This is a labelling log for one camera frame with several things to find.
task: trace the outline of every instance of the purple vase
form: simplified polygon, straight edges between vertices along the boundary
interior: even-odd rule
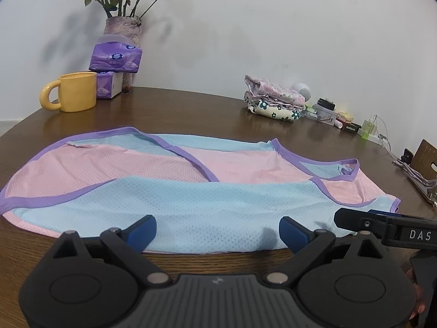
[[[129,38],[136,47],[139,47],[139,41],[142,33],[141,20],[138,17],[121,17],[115,16],[106,20],[104,34],[118,34]],[[123,75],[122,93],[131,93],[132,74],[125,72]]]

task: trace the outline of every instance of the light blue fabric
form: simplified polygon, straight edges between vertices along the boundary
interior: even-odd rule
[[[222,150],[224,152],[237,152],[243,150],[274,150],[271,142],[247,143],[237,140],[192,136],[190,134],[157,134],[170,144],[178,147],[191,147],[207,150]]]
[[[362,211],[388,212],[393,200],[379,196]],[[67,203],[14,209],[23,221],[80,236],[98,236],[110,227],[126,228],[145,215],[157,219],[148,249],[173,253],[213,253],[284,248],[278,225],[290,216],[310,230],[337,236],[333,217],[340,207],[312,182],[286,184],[186,183],[125,177]]]
[[[189,134],[156,134],[156,135],[161,137],[171,145],[176,145],[177,147],[221,150],[225,152],[234,152],[234,151],[243,151],[243,150],[261,150],[261,151],[274,150],[270,141],[247,143],[247,142],[239,142],[230,139],[191,136]],[[118,147],[136,150],[142,153],[177,156],[173,152],[161,148],[153,141],[150,141],[145,136],[137,133],[128,133],[128,134],[122,134],[120,136],[110,136],[106,138],[84,139],[84,140],[73,141],[69,143],[75,145],[109,144],[109,145],[117,145]]]
[[[339,175],[348,174],[347,172],[343,173],[342,169],[348,171],[349,173],[353,170],[352,168],[342,164],[311,164],[303,161],[301,161],[300,164],[306,167],[314,175],[324,179],[330,179]]]
[[[74,145],[109,144],[126,149],[136,150],[137,152],[142,153],[178,156],[169,150],[163,149],[160,145],[157,145],[156,143],[139,133],[127,133],[121,134],[120,136],[110,136],[106,138],[84,139],[69,143]]]

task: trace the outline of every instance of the cable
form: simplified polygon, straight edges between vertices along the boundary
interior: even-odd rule
[[[378,118],[382,121],[382,123],[384,124],[384,128],[385,128],[385,134],[386,136],[383,136],[383,134],[379,133],[378,131],[378,127],[377,127],[377,120]],[[421,173],[419,173],[418,171],[414,170],[412,167],[410,167],[407,163],[404,163],[401,159],[399,159],[398,157],[396,157],[394,154],[392,154],[392,146],[390,145],[390,141],[388,140],[388,130],[387,130],[387,125],[385,124],[384,120],[379,117],[378,115],[375,116],[375,128],[376,128],[376,132],[378,134],[378,138],[381,140],[381,145],[384,147],[384,149],[388,152],[388,154],[390,154],[390,156],[394,159],[393,164],[400,166],[401,168],[403,168],[408,176],[410,178],[413,178],[415,180],[417,180],[418,182],[420,182],[423,186],[425,186],[426,188],[434,188],[437,186],[437,177],[435,179],[432,180],[428,180],[425,179]],[[388,149],[384,144],[384,139],[387,140],[387,144],[388,144]]]
[[[383,123],[383,125],[384,125],[384,128],[385,128],[385,134],[386,134],[385,137],[384,137],[381,133],[379,133],[379,131],[378,131],[378,126],[377,126],[378,118],[382,121],[382,123]],[[387,125],[385,124],[384,120],[383,120],[381,117],[379,117],[378,115],[375,116],[375,128],[376,128],[376,133],[378,134],[377,137],[378,137],[379,140],[381,141],[381,145],[382,145],[382,147],[387,151],[387,153],[388,153],[388,154],[389,154],[389,155],[390,155],[390,156],[391,156],[395,161],[397,161],[398,158],[397,158],[397,156],[395,156],[395,155],[392,153],[392,145],[390,144],[390,141],[388,140],[388,130],[387,130]],[[387,140],[388,149],[387,149],[387,147],[385,146],[384,139]]]

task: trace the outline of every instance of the purple tissue package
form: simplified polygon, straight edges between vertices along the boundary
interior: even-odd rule
[[[122,72],[97,72],[97,98],[111,99],[121,93],[122,84]]]
[[[95,72],[137,73],[143,51],[121,42],[99,43],[91,56],[90,70]]]

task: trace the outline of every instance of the small bottle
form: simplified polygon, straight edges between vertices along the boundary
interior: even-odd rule
[[[369,138],[369,134],[372,132],[373,126],[375,124],[376,116],[370,117],[369,120],[365,120],[363,122],[363,133],[361,134],[361,138],[367,140]]]

